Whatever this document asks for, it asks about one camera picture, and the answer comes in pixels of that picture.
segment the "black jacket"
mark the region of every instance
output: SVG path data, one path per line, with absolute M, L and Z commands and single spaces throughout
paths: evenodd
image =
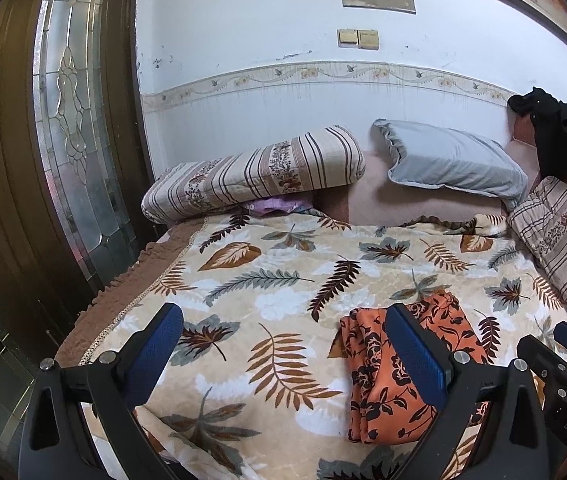
M 541 177 L 567 177 L 567 103 L 557 101 L 541 88 L 513 95 L 508 106 L 521 117 L 530 114 L 537 144 Z

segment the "light switch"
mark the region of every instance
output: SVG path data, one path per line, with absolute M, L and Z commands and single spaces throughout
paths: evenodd
M 359 41 L 357 31 L 353 28 L 340 28 L 337 30 L 339 46 L 356 46 Z
M 379 33 L 377 30 L 358 30 L 359 48 L 367 50 L 379 49 Z

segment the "silver bolt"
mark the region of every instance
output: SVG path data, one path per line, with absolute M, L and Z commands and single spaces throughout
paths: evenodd
M 103 365 L 109 365 L 116 358 L 117 352 L 115 352 L 114 350 L 106 350 L 101 355 L 99 355 L 99 362 Z
M 520 372 L 524 372 L 528 369 L 528 363 L 523 359 L 515 359 L 513 361 L 513 365 L 515 365 L 515 368 L 517 368 Z
M 49 372 L 54 368 L 55 362 L 52 357 L 46 357 L 41 363 L 39 364 L 39 369 L 43 372 Z
M 457 363 L 460 363 L 462 365 L 468 364 L 470 362 L 470 356 L 463 350 L 457 350 L 456 352 L 454 352 L 453 357 Z

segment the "floral wall border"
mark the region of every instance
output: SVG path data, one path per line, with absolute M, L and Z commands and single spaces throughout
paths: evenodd
M 394 63 L 319 61 L 262 66 L 215 75 L 156 94 L 142 94 L 144 112 L 159 112 L 208 97 L 277 86 L 362 83 L 427 88 L 506 106 L 513 92 L 462 75 Z

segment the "folded orange cloth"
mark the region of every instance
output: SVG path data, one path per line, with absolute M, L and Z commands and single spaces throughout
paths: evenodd
M 464 350 L 477 362 L 486 353 L 449 292 L 406 305 L 423 328 L 432 330 L 450 351 Z M 419 439 L 436 410 L 423 402 L 403 363 L 388 342 L 385 308 L 355 308 L 341 319 L 341 336 L 352 372 L 353 394 L 348 439 L 367 444 L 405 444 Z M 480 423 L 485 403 L 470 424 Z

